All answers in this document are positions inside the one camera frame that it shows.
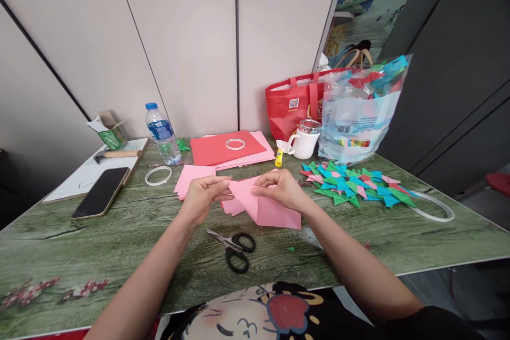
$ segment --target plastic bag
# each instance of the plastic bag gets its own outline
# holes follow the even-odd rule
[[[336,164],[369,159],[392,120],[411,55],[325,77],[319,156]]]

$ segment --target black scissors handle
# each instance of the black scissors handle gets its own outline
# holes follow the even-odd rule
[[[235,265],[232,264],[231,258],[233,256],[236,256],[240,258],[242,261],[244,261],[244,267],[243,268],[237,268]],[[238,252],[230,247],[227,247],[226,251],[226,258],[228,266],[231,268],[232,271],[237,272],[238,274],[245,273],[248,271],[248,267],[250,266],[250,262],[248,262],[248,259],[242,252]]]
[[[239,241],[239,239],[242,238],[243,236],[248,238],[249,241],[251,242],[251,246],[250,247],[244,245],[243,243],[241,243]],[[232,236],[231,241],[232,241],[232,243],[235,243],[240,248],[242,248],[244,251],[247,251],[247,252],[255,251],[255,239],[253,239],[250,234],[247,234],[247,233],[235,234],[234,236]]]

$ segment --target cardboard box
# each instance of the cardboard box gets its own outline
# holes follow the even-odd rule
[[[110,150],[120,150],[128,142],[119,128],[123,122],[116,122],[109,110],[103,110],[93,121],[87,122],[87,125],[96,131]]]

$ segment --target mug lid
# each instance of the mug lid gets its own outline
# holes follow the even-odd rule
[[[318,134],[320,133],[320,129],[322,128],[322,124],[315,120],[300,120],[299,121],[299,130],[308,134]]]

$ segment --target red tote bag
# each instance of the red tote bag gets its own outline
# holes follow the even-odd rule
[[[268,86],[266,106],[273,137],[288,141],[300,120],[311,118],[321,122],[324,75],[344,70],[346,68],[305,74]]]

